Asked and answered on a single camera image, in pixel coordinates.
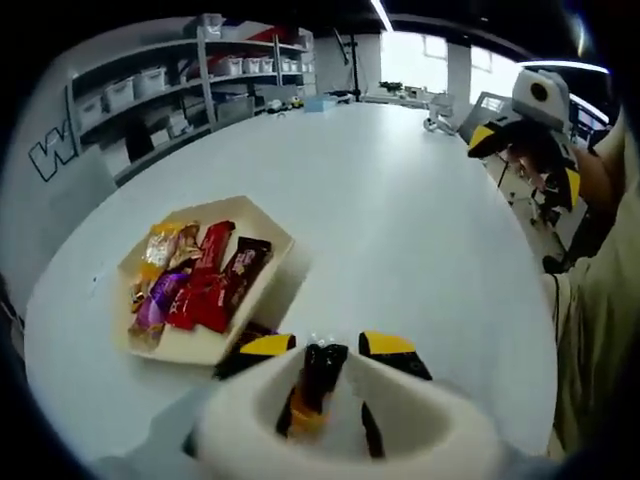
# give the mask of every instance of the yellow part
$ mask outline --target yellow part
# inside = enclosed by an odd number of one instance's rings
[[[575,207],[578,202],[578,193],[580,192],[580,175],[568,168],[567,177],[569,177],[569,190],[571,191],[571,206]]]
[[[495,132],[486,125],[478,125],[478,127],[473,131],[473,136],[469,142],[469,150],[475,148],[481,141],[494,133]]]
[[[247,343],[240,348],[240,353],[249,355],[282,355],[287,351],[287,345],[291,334],[286,335],[269,335]]]
[[[372,355],[416,351],[413,343],[402,337],[372,331],[365,331],[364,334],[369,341],[369,351]]]

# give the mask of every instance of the purple candy wrapper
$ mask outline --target purple candy wrapper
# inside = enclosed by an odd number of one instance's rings
[[[136,313],[136,318],[129,327],[129,335],[142,340],[149,348],[157,347],[171,304],[188,279],[189,275],[186,273],[162,275]]]

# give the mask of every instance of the round table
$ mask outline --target round table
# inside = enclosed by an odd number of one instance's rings
[[[544,451],[556,357],[533,255],[482,164],[459,138],[424,131],[424,116],[356,104],[256,117],[173,153],[94,210],[27,307],[29,383],[72,450],[122,454],[210,381],[211,368],[114,349],[111,280],[171,210],[247,195],[312,259],[280,331],[405,336],[505,439]]]

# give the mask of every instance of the blue object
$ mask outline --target blue object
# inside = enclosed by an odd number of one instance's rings
[[[335,106],[336,101],[323,95],[304,99],[304,111],[307,113],[325,112]]]

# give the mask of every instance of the gold candy wrapper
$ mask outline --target gold candy wrapper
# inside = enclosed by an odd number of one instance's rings
[[[200,224],[192,222],[187,224],[178,235],[178,243],[175,253],[169,261],[169,270],[174,270],[189,260],[196,260],[202,256],[202,250],[198,247],[198,232]]]
[[[158,223],[149,230],[147,246],[140,262],[138,279],[131,286],[131,311],[135,312],[156,280],[169,266],[176,252],[182,223]]]

